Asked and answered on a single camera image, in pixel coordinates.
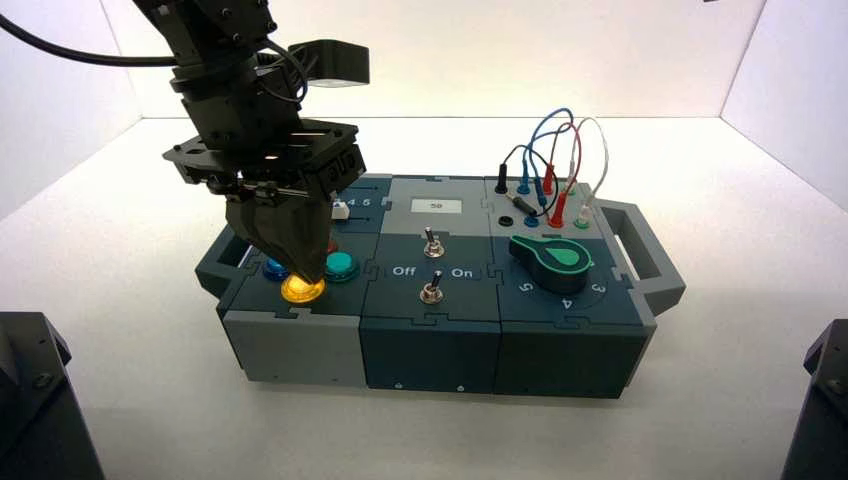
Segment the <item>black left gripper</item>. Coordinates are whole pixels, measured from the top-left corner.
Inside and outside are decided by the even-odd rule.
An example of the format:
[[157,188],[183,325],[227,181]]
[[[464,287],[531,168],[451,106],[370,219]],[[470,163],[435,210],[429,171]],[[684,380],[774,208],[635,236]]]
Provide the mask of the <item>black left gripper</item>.
[[285,200],[227,200],[225,217],[244,240],[307,282],[325,272],[330,205],[366,171],[355,125],[304,119],[302,127],[279,134],[259,148],[213,149],[196,136],[166,151],[183,180],[204,184],[215,195]]

